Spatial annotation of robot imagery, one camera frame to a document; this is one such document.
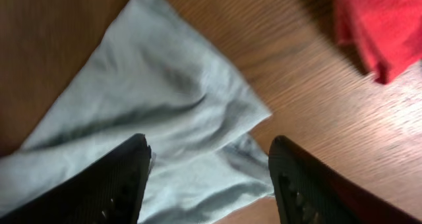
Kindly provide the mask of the light blue t-shirt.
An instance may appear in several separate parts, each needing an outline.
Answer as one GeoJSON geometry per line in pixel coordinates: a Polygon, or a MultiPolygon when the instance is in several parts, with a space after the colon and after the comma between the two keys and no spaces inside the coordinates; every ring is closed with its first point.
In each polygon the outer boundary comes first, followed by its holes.
{"type": "Polygon", "coordinates": [[[270,116],[240,72],[165,0],[130,0],[17,153],[1,160],[1,214],[136,133],[156,158],[139,223],[214,223],[270,196],[249,132],[270,116]]]}

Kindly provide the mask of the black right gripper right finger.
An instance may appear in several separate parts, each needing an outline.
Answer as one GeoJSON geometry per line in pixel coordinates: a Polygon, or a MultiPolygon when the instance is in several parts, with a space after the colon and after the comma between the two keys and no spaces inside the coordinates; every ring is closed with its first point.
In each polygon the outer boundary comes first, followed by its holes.
{"type": "Polygon", "coordinates": [[[282,223],[421,224],[341,176],[286,136],[273,139],[268,166],[282,223]]]}

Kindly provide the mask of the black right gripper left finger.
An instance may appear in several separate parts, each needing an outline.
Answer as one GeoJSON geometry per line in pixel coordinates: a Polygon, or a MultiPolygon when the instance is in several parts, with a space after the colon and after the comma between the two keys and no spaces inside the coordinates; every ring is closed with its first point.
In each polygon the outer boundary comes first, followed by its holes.
{"type": "Polygon", "coordinates": [[[138,221],[152,151],[135,134],[71,179],[1,218],[14,224],[93,224],[138,221]]]}

